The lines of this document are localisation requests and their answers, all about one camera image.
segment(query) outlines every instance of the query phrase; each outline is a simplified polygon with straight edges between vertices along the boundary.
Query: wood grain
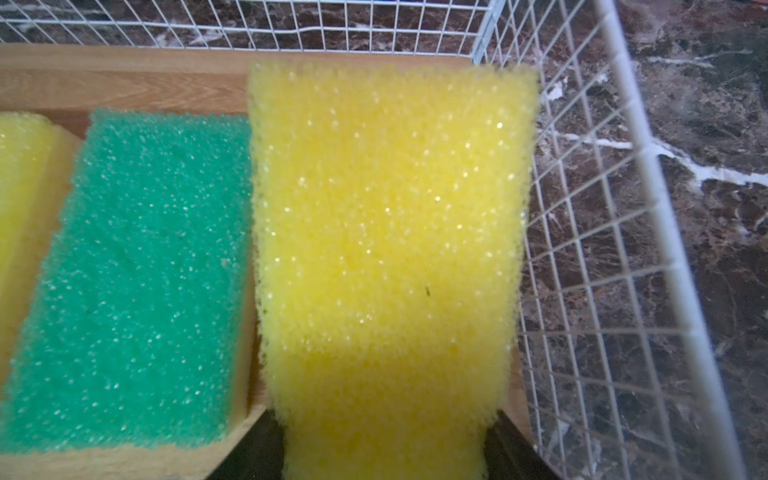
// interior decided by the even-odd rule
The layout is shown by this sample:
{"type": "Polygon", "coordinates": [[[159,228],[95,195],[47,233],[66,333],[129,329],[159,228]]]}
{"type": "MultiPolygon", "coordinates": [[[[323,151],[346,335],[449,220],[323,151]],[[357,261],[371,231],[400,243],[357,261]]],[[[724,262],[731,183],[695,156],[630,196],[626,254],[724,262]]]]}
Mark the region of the wood grain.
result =
{"type": "MultiPolygon", "coordinates": [[[[245,114],[246,77],[262,60],[354,62],[365,65],[458,68],[465,58],[409,55],[283,54],[248,51],[0,45],[0,111],[43,114],[84,137],[95,108],[193,114],[245,114]]],[[[531,439],[520,360],[515,355],[504,412],[531,439]]],[[[126,447],[35,455],[0,455],[0,477],[203,478],[264,411],[263,387],[254,369],[253,399],[245,423],[223,442],[203,449],[126,447]]]]}
{"type": "Polygon", "coordinates": [[[259,61],[354,62],[444,68],[457,57],[284,54],[79,45],[0,45],[0,110],[46,115],[79,137],[94,108],[193,114],[246,112],[246,76],[259,61]]]}

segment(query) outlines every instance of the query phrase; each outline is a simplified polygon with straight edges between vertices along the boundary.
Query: wire grid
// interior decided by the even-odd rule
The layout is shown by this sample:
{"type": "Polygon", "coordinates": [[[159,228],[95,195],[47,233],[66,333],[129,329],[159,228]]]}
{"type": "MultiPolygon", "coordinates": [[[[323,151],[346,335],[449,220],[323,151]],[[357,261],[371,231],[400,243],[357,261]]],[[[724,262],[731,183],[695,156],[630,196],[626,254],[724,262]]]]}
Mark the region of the wire grid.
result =
{"type": "Polygon", "coordinates": [[[469,57],[487,0],[0,0],[0,41],[469,57]]]}
{"type": "MultiPolygon", "coordinates": [[[[636,153],[648,147],[637,145],[647,120],[619,75],[623,38],[606,34],[621,35],[614,6],[592,3],[0,0],[0,41],[535,65],[543,92],[518,338],[535,447],[564,478],[709,478],[721,451],[738,456],[733,429],[727,409],[697,394],[706,383],[706,399],[723,395],[703,325],[684,321],[670,294],[670,273],[687,264],[654,235],[677,227],[663,178],[649,189],[638,171],[658,165],[636,153]],[[696,336],[698,357],[687,343],[696,336]],[[716,378],[692,376],[698,369],[716,378]],[[719,429],[707,409],[727,417],[719,429]]],[[[681,278],[692,287],[690,273],[681,278]]],[[[720,476],[743,478],[734,465],[720,476]]]]}
{"type": "Polygon", "coordinates": [[[475,53],[543,85],[518,339],[535,446],[564,478],[745,478],[615,7],[592,3],[507,0],[475,53]]]}

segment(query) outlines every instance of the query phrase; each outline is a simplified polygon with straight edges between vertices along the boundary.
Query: sponge layer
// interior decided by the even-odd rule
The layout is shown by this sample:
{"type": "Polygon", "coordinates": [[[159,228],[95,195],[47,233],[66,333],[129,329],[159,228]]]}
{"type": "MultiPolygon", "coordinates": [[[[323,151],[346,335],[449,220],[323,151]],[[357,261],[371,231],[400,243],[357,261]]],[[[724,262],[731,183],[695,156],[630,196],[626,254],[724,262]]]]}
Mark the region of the sponge layer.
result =
{"type": "Polygon", "coordinates": [[[267,64],[250,93],[286,477],[481,478],[514,339],[535,75],[267,64]]]}
{"type": "Polygon", "coordinates": [[[80,143],[40,115],[0,113],[0,389],[80,143]]]}
{"type": "Polygon", "coordinates": [[[211,442],[244,401],[247,121],[92,121],[12,362],[5,447],[211,442]]]}

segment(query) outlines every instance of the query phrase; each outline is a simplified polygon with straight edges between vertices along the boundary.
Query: green sponge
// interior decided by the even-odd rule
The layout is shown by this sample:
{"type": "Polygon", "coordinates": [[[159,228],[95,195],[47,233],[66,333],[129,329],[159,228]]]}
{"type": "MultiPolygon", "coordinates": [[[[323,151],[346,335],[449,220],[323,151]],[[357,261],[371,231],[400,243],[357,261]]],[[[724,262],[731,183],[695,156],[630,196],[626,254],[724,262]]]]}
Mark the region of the green sponge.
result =
{"type": "Polygon", "coordinates": [[[0,445],[220,439],[245,402],[236,370],[252,321],[243,315],[249,124],[110,111],[91,119],[12,360],[0,445]]]}

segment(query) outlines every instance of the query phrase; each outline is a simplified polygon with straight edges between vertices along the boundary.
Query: yellow sponge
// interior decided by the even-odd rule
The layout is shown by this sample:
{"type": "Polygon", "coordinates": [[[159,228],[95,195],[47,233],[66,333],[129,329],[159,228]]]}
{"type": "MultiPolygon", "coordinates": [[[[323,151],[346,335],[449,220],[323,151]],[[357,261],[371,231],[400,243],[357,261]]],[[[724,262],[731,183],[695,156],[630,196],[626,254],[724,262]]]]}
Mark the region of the yellow sponge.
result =
{"type": "Polygon", "coordinates": [[[0,397],[80,143],[41,115],[0,113],[0,397]]]}
{"type": "Polygon", "coordinates": [[[515,336],[535,74],[266,64],[250,95],[286,477],[480,479],[515,336]]]}

